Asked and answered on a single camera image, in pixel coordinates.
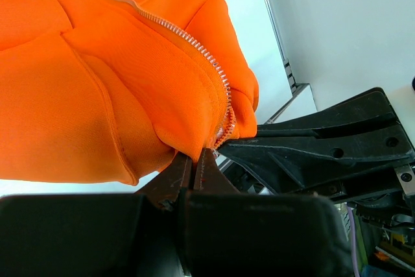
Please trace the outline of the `orange zip-up jacket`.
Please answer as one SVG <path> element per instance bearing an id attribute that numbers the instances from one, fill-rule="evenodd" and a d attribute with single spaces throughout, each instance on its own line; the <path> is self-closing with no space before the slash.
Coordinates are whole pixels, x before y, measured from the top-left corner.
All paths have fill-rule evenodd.
<path id="1" fill-rule="evenodd" d="M 225 0 L 1 0 L 1 178 L 135 185 L 256 135 Z"/>

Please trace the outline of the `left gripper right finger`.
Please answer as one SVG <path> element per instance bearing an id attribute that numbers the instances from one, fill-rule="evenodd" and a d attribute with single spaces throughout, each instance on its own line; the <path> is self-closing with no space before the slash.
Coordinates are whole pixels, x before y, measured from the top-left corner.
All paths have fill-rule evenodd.
<path id="1" fill-rule="evenodd" d="M 250 195 L 202 151 L 181 192 L 181 259 L 191 276 L 351 276 L 334 204 L 317 195 Z"/>

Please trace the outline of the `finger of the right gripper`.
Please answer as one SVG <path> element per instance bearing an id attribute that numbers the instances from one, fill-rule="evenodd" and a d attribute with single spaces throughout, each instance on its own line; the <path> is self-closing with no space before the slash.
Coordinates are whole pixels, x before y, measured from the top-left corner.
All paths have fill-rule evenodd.
<path id="1" fill-rule="evenodd" d="M 272 194 L 319 192 L 332 199 L 414 195 L 414 147 L 404 134 L 229 141 L 219 152 Z"/>
<path id="2" fill-rule="evenodd" d="M 398 124 L 400 121 L 386 93 L 376 87 L 317 113 L 282 123 L 259 125 L 256 136 L 340 138 Z"/>

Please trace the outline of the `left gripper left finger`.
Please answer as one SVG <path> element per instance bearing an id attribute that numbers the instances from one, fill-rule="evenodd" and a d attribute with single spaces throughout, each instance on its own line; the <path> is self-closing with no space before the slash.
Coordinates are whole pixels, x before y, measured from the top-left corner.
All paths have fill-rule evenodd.
<path id="1" fill-rule="evenodd" d="M 190 275 L 178 210 L 192 170 L 177 154 L 136 193 L 2 198 L 1 275 Z"/>

